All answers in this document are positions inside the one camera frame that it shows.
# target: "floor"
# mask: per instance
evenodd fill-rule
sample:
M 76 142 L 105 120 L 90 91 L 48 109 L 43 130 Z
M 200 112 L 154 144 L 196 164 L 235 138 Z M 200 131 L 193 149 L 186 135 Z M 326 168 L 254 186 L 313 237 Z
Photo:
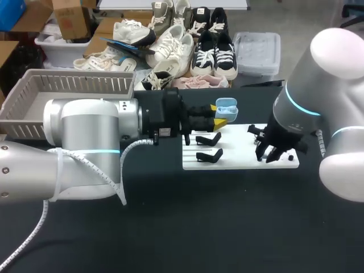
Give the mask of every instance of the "floor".
M 281 63 L 276 79 L 287 79 L 312 38 L 339 26 L 344 0 L 250 0 L 251 10 L 227 12 L 230 34 L 275 32 L 281 38 Z

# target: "white cable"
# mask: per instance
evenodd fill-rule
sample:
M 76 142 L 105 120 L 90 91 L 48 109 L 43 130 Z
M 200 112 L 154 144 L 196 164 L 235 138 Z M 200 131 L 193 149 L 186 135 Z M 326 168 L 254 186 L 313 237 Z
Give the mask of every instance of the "white cable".
M 92 162 L 90 162 L 89 160 L 85 159 L 83 156 L 75 154 L 72 151 L 68 151 L 68 150 L 61 150 L 62 154 L 64 155 L 68 155 L 69 157 L 76 159 L 78 161 L 80 161 L 81 163 L 85 164 L 86 166 L 88 166 L 90 169 L 92 169 L 92 171 L 94 171 L 98 176 L 100 176 L 105 182 L 107 182 L 110 186 L 113 187 L 113 189 L 115 190 L 116 194 L 118 195 L 118 197 L 120 198 L 121 202 L 123 203 L 123 205 L 126 205 L 126 199 L 125 199 L 125 193 L 124 193 L 124 185 L 123 185 L 123 164 L 124 164 L 124 160 L 126 155 L 128 154 L 128 152 L 130 152 L 130 150 L 136 146 L 139 145 L 153 145 L 153 140 L 150 139 L 143 139 L 143 140 L 138 140 L 136 142 L 133 142 L 131 145 L 127 146 L 126 149 L 124 150 L 124 152 L 122 153 L 121 157 L 120 157 L 120 187 L 115 184 L 114 181 L 112 181 L 104 172 L 102 172 L 97 166 L 95 166 Z M 48 152 L 55 152 L 59 154 L 59 148 L 57 149 L 50 149 L 48 150 Z M 43 226 L 46 218 L 47 218 L 47 214 L 48 214 L 48 206 L 49 206 L 49 201 L 48 200 L 44 200 L 43 201 L 43 211 L 42 211 L 42 215 L 40 216 L 39 222 L 38 224 L 35 226 L 34 230 L 32 231 L 32 233 L 28 236 L 28 238 L 0 265 L 0 272 L 3 271 L 5 269 L 5 267 L 7 267 L 12 260 L 14 260 L 16 258 L 16 256 L 19 255 L 19 253 L 33 240 L 33 238 L 36 236 L 36 234 L 38 233 L 38 231 L 40 230 L 40 228 Z
M 15 259 L 16 256 L 19 255 L 19 253 L 30 243 L 31 240 L 36 236 L 40 228 L 43 226 L 47 213 L 48 213 L 48 200 L 43 201 L 43 212 L 42 216 L 40 216 L 38 224 L 35 226 L 35 229 L 32 231 L 32 233 L 28 236 L 28 238 L 0 265 L 0 272 L 4 270 L 6 266 L 8 266 L 12 260 Z
M 120 189 L 122 189 L 123 194 L 124 194 L 124 184 L 123 184 L 123 165 L 124 165 L 124 160 L 125 160 L 125 157 L 126 157 L 127 153 L 130 152 L 131 149 L 133 149 L 134 147 L 139 146 L 139 145 L 153 145 L 153 140 L 150 140 L 150 139 L 142 139 L 142 140 L 135 141 L 132 144 L 130 144 L 129 146 L 127 146 L 125 148 L 124 152 L 122 153 L 122 155 L 120 157 Z
M 317 140 L 318 140 L 318 145 L 320 146 L 321 155 L 322 155 L 322 157 L 324 157 L 324 155 L 326 154 L 326 148 L 325 148 L 325 143 L 324 143 L 324 137 L 322 136 L 322 131 L 317 130 L 316 136 L 317 136 Z
M 58 200 L 58 196 L 61 192 L 61 175 L 63 172 L 63 152 L 61 148 L 56 148 L 57 151 L 57 180 L 55 186 L 55 193 L 49 202 L 56 202 Z

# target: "black sneaker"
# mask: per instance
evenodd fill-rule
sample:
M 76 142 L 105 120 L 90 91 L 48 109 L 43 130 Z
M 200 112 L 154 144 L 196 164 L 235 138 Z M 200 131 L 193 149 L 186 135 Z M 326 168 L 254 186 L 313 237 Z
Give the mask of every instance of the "black sneaker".
M 210 10 L 207 7 L 197 7 L 192 10 L 191 29 L 188 33 L 194 38 L 199 38 L 204 30 L 210 27 Z
M 176 77 L 180 70 L 177 59 L 160 61 L 155 68 L 135 87 L 134 90 L 161 90 Z
M 235 79 L 238 75 L 234 44 L 227 32 L 220 33 L 217 38 L 214 68 L 215 76 L 225 76 L 229 81 Z
M 191 62 L 191 74 L 212 75 L 214 66 L 214 38 L 210 31 L 205 30 L 196 44 L 195 53 Z
M 210 32 L 214 33 L 215 37 L 218 37 L 223 31 L 229 33 L 228 17 L 223 8 L 217 7 L 211 15 Z

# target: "white plastic bin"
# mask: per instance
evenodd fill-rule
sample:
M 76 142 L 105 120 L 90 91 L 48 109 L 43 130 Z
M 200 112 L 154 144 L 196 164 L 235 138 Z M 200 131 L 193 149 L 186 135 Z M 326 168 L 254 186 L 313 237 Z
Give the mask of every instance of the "white plastic bin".
M 41 46 L 48 61 L 54 67 L 73 67 L 73 61 L 83 58 L 87 46 L 90 44 L 52 44 L 43 42 L 46 35 L 39 34 L 35 44 Z

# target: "black table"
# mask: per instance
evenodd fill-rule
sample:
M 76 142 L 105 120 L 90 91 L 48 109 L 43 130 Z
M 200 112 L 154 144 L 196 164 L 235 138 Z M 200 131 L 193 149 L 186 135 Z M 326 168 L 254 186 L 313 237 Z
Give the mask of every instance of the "black table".
M 280 88 L 182 91 L 189 105 L 235 97 L 236 123 L 265 123 Z M 140 146 L 114 196 L 51 204 L 6 272 L 362 272 L 364 204 L 319 181 L 317 140 L 298 169 L 183 171 L 181 139 Z M 0 207 L 0 260 L 29 235 L 42 202 Z

